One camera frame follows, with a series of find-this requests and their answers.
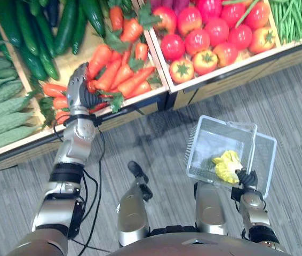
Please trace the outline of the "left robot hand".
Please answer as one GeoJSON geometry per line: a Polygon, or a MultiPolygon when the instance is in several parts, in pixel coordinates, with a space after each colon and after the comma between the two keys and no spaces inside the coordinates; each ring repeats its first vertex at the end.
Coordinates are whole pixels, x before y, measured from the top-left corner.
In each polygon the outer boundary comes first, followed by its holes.
{"type": "Polygon", "coordinates": [[[87,88],[88,65],[88,62],[79,65],[69,79],[66,98],[71,115],[88,115],[90,109],[104,102],[87,88]]]}

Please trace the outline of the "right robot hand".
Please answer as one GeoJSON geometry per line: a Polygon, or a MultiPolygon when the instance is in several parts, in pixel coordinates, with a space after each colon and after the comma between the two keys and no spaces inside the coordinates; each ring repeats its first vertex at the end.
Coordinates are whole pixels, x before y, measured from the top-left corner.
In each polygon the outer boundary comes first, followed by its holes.
{"type": "Polygon", "coordinates": [[[243,187],[251,187],[254,189],[257,188],[258,177],[254,170],[250,171],[249,174],[247,174],[247,171],[245,169],[236,170],[235,173],[239,179],[239,185],[243,185],[243,187]]]}

